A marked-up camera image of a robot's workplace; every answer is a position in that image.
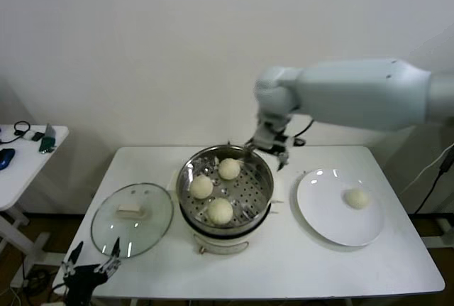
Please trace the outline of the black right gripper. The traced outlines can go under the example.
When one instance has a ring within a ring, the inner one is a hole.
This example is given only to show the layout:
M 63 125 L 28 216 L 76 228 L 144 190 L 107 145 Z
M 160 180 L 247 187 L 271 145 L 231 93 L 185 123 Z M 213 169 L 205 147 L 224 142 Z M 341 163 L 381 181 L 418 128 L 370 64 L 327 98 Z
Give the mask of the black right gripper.
M 283 142 L 261 144 L 254 138 L 251 138 L 244 144 L 244 148 L 248 150 L 262 151 L 263 153 L 277 156 L 279 161 L 278 171 L 282 170 L 289 161 L 288 149 L 286 147 L 286 143 Z

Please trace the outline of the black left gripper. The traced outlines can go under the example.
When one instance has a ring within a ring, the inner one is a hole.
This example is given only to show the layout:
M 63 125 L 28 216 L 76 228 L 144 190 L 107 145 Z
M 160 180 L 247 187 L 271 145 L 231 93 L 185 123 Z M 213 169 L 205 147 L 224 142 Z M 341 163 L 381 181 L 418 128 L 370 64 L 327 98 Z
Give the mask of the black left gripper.
M 70 253 L 67 261 L 62 262 L 62 269 L 65 275 L 63 278 L 68 288 L 65 304 L 68 306 L 89 305 L 94 290 L 108 280 L 107 273 L 114 273 L 121 264 L 120 237 L 113 245 L 109 259 L 98 265 L 86 265 L 75 267 L 84 245 L 83 241 Z

